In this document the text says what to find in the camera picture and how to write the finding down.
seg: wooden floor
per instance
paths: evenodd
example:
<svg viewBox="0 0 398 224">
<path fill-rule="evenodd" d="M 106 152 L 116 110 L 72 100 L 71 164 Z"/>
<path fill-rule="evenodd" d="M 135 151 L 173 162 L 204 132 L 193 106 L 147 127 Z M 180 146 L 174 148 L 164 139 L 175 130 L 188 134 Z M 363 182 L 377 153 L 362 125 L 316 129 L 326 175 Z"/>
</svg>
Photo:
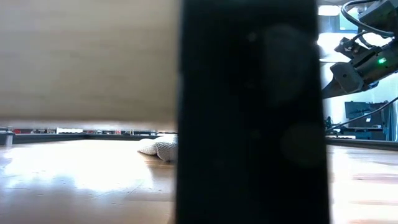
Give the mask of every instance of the wooden floor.
<svg viewBox="0 0 398 224">
<path fill-rule="evenodd" d="M 167 223 L 174 168 L 133 141 L 0 149 L 0 223 Z M 329 147 L 334 223 L 398 223 L 398 153 Z"/>
</svg>

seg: metal frame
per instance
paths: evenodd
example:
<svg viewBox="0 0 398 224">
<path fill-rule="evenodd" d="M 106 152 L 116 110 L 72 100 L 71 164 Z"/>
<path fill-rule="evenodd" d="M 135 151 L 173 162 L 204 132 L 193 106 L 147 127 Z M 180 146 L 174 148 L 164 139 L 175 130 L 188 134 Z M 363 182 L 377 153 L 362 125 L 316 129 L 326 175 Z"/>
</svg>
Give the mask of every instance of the metal frame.
<svg viewBox="0 0 398 224">
<path fill-rule="evenodd" d="M 326 143 L 333 146 L 359 147 L 366 149 L 378 149 L 387 151 L 398 151 L 398 142 L 395 141 L 375 141 L 359 139 L 327 139 Z"/>
<path fill-rule="evenodd" d="M 315 9 L 183 1 L 177 223 L 329 222 Z"/>
<path fill-rule="evenodd" d="M 0 146 L 5 145 L 7 135 L 0 134 Z M 13 144 L 28 144 L 38 142 L 54 142 L 54 141 L 76 141 L 84 139 L 95 140 L 123 140 L 123 141 L 139 141 L 141 139 L 156 139 L 160 136 L 125 136 L 121 134 L 13 134 Z"/>
</svg>

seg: robotic arm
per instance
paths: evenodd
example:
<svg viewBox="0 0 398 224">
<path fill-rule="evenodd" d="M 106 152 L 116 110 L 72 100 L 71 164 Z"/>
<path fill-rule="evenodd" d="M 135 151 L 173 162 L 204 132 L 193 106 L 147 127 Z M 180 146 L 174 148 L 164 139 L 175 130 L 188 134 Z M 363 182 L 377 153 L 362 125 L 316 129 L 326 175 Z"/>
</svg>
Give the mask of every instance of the robotic arm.
<svg viewBox="0 0 398 224">
<path fill-rule="evenodd" d="M 356 20 L 346 11 L 356 4 L 373 2 Z M 343 38 L 335 49 L 351 60 L 338 62 L 330 70 L 332 81 L 322 90 L 323 98 L 359 93 L 377 87 L 379 81 L 398 71 L 398 0 L 355 0 L 341 7 L 342 15 L 358 26 L 358 34 L 351 40 Z M 364 42 L 362 35 L 375 33 L 392 40 L 382 46 L 371 46 Z M 364 42 L 362 47 L 356 39 Z"/>
</svg>

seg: black equipment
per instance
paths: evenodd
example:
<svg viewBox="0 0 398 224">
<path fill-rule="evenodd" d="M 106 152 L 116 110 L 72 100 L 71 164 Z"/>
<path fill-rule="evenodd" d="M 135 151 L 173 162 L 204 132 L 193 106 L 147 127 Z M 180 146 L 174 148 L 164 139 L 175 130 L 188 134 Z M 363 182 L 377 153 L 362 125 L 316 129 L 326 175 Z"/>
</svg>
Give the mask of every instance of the black equipment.
<svg viewBox="0 0 398 224">
<path fill-rule="evenodd" d="M 183 1 L 177 224 L 329 223 L 315 9 Z"/>
<path fill-rule="evenodd" d="M 368 114 L 365 119 L 354 120 L 348 127 L 341 127 L 341 134 L 355 136 L 356 139 L 390 140 L 392 106 L 387 106 L 380 113 L 370 114 L 388 102 L 345 102 L 346 118 L 355 119 Z"/>
<path fill-rule="evenodd" d="M 362 14 L 359 20 L 346 12 L 346 7 L 355 4 L 374 2 Z M 351 60 L 338 62 L 330 70 L 332 81 L 322 90 L 323 98 L 359 93 L 377 87 L 379 81 L 398 71 L 398 0 L 357 0 L 347 2 L 342 8 L 342 15 L 358 26 L 358 34 L 351 40 L 343 38 L 335 49 Z M 375 33 L 392 40 L 376 47 L 367 43 L 363 35 Z M 365 46 L 356 43 L 359 39 Z"/>
</svg>

